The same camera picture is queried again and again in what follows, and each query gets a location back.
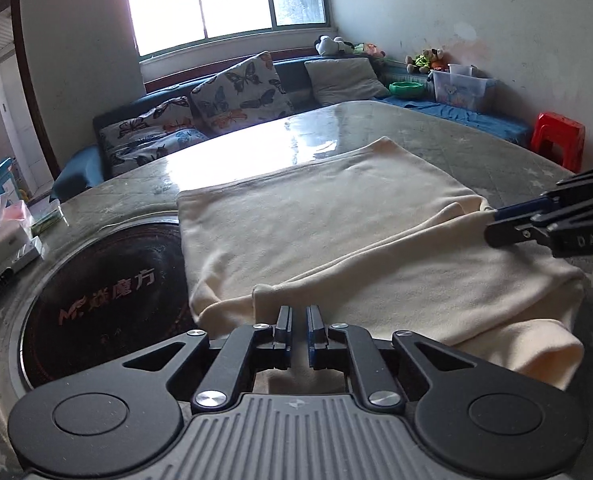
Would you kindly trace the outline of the colourful plush toy pile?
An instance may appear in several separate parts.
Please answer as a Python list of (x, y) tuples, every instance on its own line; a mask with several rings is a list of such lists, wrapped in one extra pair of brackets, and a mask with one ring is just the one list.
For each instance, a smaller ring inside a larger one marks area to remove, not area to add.
[(449, 66), (444, 60), (444, 51), (442, 49), (426, 49), (416, 56), (406, 56), (406, 70), (410, 74), (430, 74), (432, 70), (447, 72)]

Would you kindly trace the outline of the blue sofa throw cloth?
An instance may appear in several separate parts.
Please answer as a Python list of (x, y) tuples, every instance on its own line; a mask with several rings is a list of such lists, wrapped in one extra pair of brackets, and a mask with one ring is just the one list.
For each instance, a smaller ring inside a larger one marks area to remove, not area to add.
[(449, 104), (427, 100), (402, 100), (396, 96), (380, 99), (380, 102), (413, 110), (428, 116), (457, 122), (462, 126), (477, 129), (507, 142), (527, 148), (531, 141), (532, 128), (520, 120), (474, 112)]

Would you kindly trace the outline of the large butterfly print pillow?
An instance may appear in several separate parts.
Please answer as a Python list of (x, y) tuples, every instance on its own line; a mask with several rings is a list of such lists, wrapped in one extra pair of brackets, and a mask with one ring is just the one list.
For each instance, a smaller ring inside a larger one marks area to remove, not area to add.
[(203, 121), (219, 134), (271, 122), (294, 112), (267, 51), (199, 84), (191, 91), (191, 99)]

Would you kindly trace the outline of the green plastic bowl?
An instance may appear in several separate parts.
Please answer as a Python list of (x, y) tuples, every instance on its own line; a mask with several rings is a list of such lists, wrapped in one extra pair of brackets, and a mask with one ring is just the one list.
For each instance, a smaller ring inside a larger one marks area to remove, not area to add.
[(389, 84), (389, 91), (397, 99), (420, 100), (426, 95), (426, 85), (422, 82), (401, 80)]

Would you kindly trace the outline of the round black induction cooktop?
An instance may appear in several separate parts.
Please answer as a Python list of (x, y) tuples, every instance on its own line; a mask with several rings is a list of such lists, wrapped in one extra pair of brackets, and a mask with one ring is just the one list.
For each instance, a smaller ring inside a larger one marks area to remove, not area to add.
[(38, 387), (196, 326), (178, 223), (126, 226), (49, 275), (23, 323), (20, 370)]

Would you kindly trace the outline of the small butterfly print pillow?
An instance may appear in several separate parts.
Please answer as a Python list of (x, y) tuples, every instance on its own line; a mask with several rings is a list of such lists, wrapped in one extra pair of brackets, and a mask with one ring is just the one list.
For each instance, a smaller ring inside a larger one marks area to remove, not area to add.
[(194, 125), (190, 102), (178, 96), (147, 113), (114, 122), (99, 132), (112, 177), (208, 141)]

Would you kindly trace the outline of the white small box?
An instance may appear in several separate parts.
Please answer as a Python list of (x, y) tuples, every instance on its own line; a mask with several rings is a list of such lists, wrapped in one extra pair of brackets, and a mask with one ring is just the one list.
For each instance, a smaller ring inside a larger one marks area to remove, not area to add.
[(38, 236), (0, 237), (0, 274), (10, 270), (19, 273), (34, 261), (42, 258), (42, 241)]

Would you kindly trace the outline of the red plastic stool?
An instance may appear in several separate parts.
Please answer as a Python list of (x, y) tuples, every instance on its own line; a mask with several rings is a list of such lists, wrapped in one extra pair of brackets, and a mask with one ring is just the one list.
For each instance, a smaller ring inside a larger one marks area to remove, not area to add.
[(554, 112), (544, 112), (536, 119), (530, 150), (550, 158), (566, 170), (581, 171), (585, 144), (585, 125)]

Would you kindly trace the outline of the black white plush toy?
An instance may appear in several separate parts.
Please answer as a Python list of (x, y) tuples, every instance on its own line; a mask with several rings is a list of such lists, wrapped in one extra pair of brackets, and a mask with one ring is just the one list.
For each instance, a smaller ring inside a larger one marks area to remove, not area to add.
[(354, 52), (354, 44), (340, 36), (331, 37), (321, 35), (314, 44), (314, 49), (320, 56), (342, 56)]

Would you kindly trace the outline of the cream garment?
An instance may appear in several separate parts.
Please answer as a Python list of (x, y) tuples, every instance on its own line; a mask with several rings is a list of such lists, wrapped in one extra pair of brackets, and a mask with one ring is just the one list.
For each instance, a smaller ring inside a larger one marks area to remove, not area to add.
[(412, 332), (566, 388), (583, 273), (484, 240), (487, 200), (382, 138), (177, 199), (189, 303), (213, 337), (311, 304), (377, 338)]

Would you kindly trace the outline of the dark wooden door frame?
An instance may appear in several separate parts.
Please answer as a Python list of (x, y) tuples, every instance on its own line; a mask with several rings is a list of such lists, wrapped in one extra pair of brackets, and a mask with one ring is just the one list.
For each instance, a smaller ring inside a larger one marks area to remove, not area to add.
[(60, 171), (32, 84), (21, 0), (0, 0), (0, 162), (7, 157), (32, 193), (52, 185)]

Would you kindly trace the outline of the blue cardboard box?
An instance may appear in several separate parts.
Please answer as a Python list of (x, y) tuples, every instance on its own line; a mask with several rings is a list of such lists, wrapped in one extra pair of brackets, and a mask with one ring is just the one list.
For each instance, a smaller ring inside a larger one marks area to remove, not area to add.
[(0, 196), (16, 202), (20, 199), (19, 188), (12, 171), (13, 158), (7, 157), (0, 163)]

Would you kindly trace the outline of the grey plain cushion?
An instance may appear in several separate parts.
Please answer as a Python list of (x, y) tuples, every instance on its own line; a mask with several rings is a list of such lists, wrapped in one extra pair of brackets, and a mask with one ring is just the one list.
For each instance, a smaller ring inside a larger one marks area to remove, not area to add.
[(306, 61), (304, 66), (311, 80), (314, 99), (321, 106), (390, 95), (367, 58), (327, 58)]

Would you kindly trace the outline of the pink tissue pack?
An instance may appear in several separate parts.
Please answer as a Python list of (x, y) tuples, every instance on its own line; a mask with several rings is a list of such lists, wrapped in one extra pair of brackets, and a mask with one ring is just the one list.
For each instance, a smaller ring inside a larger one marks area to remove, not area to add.
[(0, 228), (11, 224), (19, 226), (26, 232), (31, 231), (33, 217), (23, 200), (11, 199), (10, 194), (0, 195)]

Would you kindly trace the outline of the pink green plush toy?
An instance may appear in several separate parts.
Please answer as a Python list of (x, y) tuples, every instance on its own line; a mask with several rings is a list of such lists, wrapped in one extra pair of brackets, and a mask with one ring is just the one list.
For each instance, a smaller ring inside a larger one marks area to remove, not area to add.
[(385, 51), (377, 47), (371, 42), (362, 42), (361, 44), (355, 44), (354, 53), (356, 55), (368, 55), (372, 58), (384, 58)]

